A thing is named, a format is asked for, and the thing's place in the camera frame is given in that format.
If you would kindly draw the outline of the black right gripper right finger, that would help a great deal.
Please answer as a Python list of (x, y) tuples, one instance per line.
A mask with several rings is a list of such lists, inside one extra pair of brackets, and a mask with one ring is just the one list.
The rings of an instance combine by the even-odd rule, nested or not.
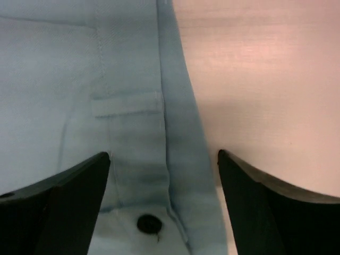
[(238, 254), (339, 254), (339, 198), (265, 173), (218, 152)]

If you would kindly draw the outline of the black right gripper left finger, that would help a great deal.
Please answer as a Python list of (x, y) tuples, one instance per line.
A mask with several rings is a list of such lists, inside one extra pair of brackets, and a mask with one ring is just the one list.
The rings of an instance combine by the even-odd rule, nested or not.
[(1, 195), (1, 255), (87, 254), (110, 167), (98, 153)]

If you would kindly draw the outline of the light blue trousers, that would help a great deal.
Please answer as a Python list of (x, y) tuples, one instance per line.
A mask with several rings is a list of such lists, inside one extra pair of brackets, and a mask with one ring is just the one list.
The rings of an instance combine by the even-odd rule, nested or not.
[(1, 191), (98, 152), (90, 254), (227, 254), (171, 1), (1, 1)]

